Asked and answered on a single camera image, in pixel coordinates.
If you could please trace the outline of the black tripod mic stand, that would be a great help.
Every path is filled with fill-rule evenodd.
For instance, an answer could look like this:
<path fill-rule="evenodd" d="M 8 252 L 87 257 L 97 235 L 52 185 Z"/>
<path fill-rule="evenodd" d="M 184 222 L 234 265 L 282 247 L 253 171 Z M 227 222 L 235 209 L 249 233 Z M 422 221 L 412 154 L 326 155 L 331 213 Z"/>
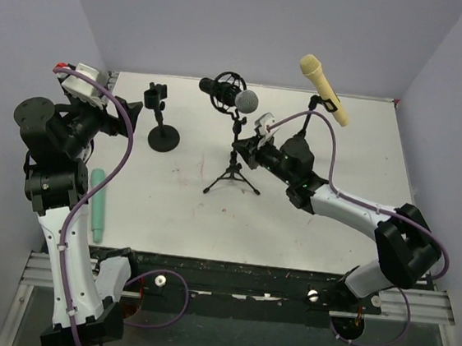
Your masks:
<path fill-rule="evenodd" d="M 239 92 L 247 90 L 246 81 L 239 74 L 227 71 L 217 75 L 214 79 L 214 83 L 224 83 L 224 85 L 218 95 L 210 95 L 210 102 L 213 108 L 232 118 L 233 142 L 235 142 L 238 140 L 239 135 L 243 130 L 243 126 L 247 123 L 247 119 L 240 114 L 236 107 L 228 106 L 225 103 L 225 100 L 230 101 L 232 91 Z M 242 169 L 242 165 L 238 162 L 238 152 L 232 147 L 229 153 L 229 166 L 208 187 L 205 187 L 202 192 L 207 194 L 216 183 L 221 181 L 245 182 L 252 189 L 252 192 L 259 196 L 261 192 L 256 189 L 243 174 L 241 174 Z"/>

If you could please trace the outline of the black round-base clip stand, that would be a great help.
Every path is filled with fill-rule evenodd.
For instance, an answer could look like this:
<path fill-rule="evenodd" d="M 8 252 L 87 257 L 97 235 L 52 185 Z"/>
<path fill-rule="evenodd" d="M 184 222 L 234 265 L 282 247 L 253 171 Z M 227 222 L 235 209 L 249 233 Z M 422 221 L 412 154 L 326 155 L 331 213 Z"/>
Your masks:
<path fill-rule="evenodd" d="M 166 153 L 174 150 L 180 143 L 180 134 L 178 130 L 171 125 L 164 123 L 163 111 L 165 109 L 165 100 L 167 99 L 168 90 L 166 84 L 150 83 L 144 96 L 144 105 L 146 108 L 154 111 L 157 125 L 148 133 L 148 145 L 156 152 Z"/>

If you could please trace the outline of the black microphone with silver grille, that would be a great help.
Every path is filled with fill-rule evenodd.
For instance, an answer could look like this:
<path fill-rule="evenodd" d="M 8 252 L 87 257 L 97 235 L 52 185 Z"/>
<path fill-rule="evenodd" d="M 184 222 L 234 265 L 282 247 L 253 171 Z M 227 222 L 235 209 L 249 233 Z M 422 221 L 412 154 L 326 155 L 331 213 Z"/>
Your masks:
<path fill-rule="evenodd" d="M 214 108 L 221 113 L 227 113 L 229 108 L 235 107 L 242 114 L 254 113 L 259 105 L 258 96 L 252 90 L 242 90 L 234 83 L 215 81 L 202 78 L 199 90 L 208 94 Z"/>

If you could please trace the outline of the mint green microphone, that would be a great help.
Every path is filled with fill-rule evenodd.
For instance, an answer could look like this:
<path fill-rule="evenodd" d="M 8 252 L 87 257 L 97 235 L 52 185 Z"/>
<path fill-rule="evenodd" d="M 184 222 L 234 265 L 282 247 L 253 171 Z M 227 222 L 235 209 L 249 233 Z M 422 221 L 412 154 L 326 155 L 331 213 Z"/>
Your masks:
<path fill-rule="evenodd" d="M 95 168 L 91 172 L 90 187 L 94 190 L 102 181 L 106 178 L 106 172 L 101 168 Z M 95 244 L 101 243 L 104 236 L 105 226 L 105 188 L 99 189 L 92 197 L 90 201 L 90 230 L 92 235 L 92 241 Z"/>

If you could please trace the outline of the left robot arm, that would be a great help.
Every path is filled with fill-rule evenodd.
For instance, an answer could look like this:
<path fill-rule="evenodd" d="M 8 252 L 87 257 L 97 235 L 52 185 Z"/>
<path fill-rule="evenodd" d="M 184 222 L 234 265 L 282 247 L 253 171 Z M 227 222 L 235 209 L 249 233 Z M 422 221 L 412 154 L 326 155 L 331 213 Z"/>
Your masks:
<path fill-rule="evenodd" d="M 114 294 L 96 288 L 88 246 L 88 168 L 84 152 L 99 132 L 133 139 L 140 103 L 115 97 L 117 116 L 71 97 L 55 104 L 45 97 L 14 111 L 27 146 L 25 196 L 32 204 L 49 251 L 53 282 L 52 323 L 41 346 L 94 346 L 122 337 L 122 311 Z"/>

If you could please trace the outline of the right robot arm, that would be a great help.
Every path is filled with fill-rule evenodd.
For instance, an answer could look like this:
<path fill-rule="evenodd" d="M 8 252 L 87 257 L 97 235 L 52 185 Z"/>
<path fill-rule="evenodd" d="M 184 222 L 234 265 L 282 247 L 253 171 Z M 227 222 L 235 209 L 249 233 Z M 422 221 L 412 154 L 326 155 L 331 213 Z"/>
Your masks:
<path fill-rule="evenodd" d="M 281 147 L 272 139 L 260 140 L 254 136 L 233 143 L 249 168 L 262 166 L 285 182 L 296 208 L 339 221 L 377 245 L 376 260 L 355 267 L 336 285 L 334 301 L 342 310 L 353 310 L 364 297 L 385 288 L 412 288 L 441 257 L 417 207 L 402 205 L 387 215 L 370 201 L 356 205 L 351 196 L 335 194 L 329 181 L 313 171 L 315 156 L 302 137 L 293 136 Z"/>

